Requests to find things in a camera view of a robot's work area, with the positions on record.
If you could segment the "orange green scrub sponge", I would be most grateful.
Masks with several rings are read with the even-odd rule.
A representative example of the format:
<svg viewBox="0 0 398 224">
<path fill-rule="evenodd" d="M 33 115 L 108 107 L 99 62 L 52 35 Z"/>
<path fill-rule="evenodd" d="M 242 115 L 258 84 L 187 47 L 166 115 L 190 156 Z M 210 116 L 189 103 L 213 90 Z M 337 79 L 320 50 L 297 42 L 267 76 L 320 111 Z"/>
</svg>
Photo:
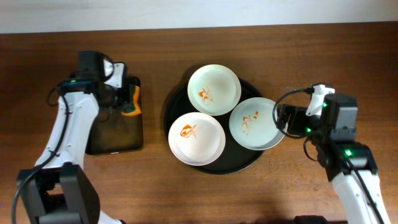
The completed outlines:
<svg viewBox="0 0 398 224">
<path fill-rule="evenodd" d="M 141 115 L 141 88 L 136 85 L 129 85 L 128 97 L 129 100 L 123 103 L 121 114 L 128 117 Z"/>
</svg>

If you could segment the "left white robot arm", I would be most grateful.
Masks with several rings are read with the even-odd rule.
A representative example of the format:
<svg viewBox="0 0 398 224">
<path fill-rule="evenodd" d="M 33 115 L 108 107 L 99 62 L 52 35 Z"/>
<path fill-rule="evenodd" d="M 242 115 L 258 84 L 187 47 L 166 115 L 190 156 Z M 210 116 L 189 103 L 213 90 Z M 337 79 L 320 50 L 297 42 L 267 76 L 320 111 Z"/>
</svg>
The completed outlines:
<svg viewBox="0 0 398 224">
<path fill-rule="evenodd" d="M 130 106 L 136 87 L 76 78 L 61 82 L 58 90 L 49 142 L 34 168 L 19 172 L 14 201 L 22 199 L 31 223 L 119 223 L 101 211 L 83 163 L 100 108 Z"/>
</svg>

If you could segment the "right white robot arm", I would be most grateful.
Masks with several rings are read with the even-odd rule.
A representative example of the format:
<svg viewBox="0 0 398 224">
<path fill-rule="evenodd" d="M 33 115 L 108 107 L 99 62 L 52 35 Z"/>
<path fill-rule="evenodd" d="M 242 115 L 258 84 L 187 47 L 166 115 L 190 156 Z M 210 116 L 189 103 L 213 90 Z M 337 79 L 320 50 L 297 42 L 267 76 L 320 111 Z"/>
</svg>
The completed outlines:
<svg viewBox="0 0 398 224">
<path fill-rule="evenodd" d="M 303 127 L 302 138 L 315 146 L 316 161 L 325 169 L 338 194 L 347 222 L 389 223 L 376 161 L 370 148 L 355 140 L 356 98 L 312 93 L 308 109 L 318 121 Z"/>
</svg>

